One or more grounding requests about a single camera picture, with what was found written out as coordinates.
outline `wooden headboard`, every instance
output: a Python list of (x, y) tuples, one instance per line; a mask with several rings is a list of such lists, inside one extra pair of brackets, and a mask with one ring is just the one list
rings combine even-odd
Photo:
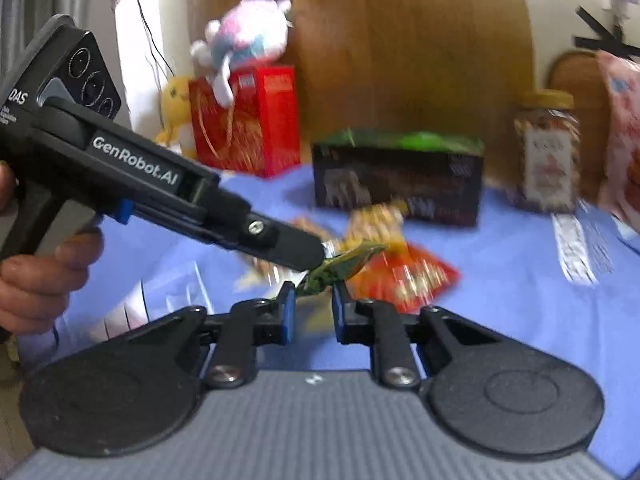
[[(239, 0), (190, 0), (191, 40)], [(302, 136), (345, 126), (472, 134), (512, 182), (512, 117), (532, 88), (525, 0), (292, 0)]]

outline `table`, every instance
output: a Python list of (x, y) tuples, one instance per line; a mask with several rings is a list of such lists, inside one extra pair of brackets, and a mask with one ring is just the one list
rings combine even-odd
[[(344, 232), (347, 224), (344, 213), (314, 208), (308, 167), (273, 180), (236, 175), (225, 187), (269, 216), (292, 219), (305, 214), (336, 232)], [(404, 233), (462, 272), (460, 284), (438, 300), (441, 306), (565, 359), (597, 380), (604, 391), (606, 412), (590, 451), (624, 476), (640, 462), (640, 244), (620, 235), (609, 215), (596, 208), (581, 207), (576, 217), (579, 224), (562, 230), (562, 222), (571, 218), (554, 220), (519, 211), (503, 192), (486, 189), (478, 228), (408, 221)], [(88, 285), (72, 295), (69, 310), (58, 324), (60, 348), (52, 355), (50, 335), (22, 338), (20, 351), (27, 366), (91, 344), (88, 328), (136, 282), (190, 262), (197, 262), (216, 312), (264, 293), (259, 287), (234, 290), (246, 268), (238, 254), (138, 219), (126, 228), (112, 221), (103, 227), (105, 255), (92, 269)], [(559, 255), (574, 251), (568, 255), (574, 259), (568, 262), (575, 263), (580, 244), (568, 238), (580, 234), (585, 254), (578, 256), (582, 262), (585, 256), (590, 260), (587, 281), (593, 283), (571, 282), (562, 271)], [(366, 348), (343, 347), (328, 334), (308, 335), (295, 345), (289, 351), (269, 348), (266, 366), (345, 369), (369, 365)]]

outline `yellow lid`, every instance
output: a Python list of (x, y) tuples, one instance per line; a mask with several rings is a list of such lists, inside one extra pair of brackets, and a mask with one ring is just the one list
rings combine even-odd
[(535, 90), (523, 95), (522, 105), (525, 108), (573, 110), (574, 96), (561, 90)]

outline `human hand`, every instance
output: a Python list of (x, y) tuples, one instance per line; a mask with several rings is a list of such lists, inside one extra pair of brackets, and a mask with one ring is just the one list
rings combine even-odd
[[(13, 172), (0, 164), (0, 210), (11, 201), (14, 188)], [(92, 228), (64, 242), (53, 256), (20, 254), (0, 262), (0, 326), (15, 335), (50, 330), (101, 254), (102, 234)]]

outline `green box top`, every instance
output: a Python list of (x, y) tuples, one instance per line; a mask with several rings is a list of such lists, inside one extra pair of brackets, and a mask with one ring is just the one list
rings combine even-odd
[(475, 137), (414, 132), (393, 134), (377, 130), (347, 128), (333, 134), (318, 144), (324, 146), (363, 146), (414, 152), (449, 152), (482, 156), (484, 144)]

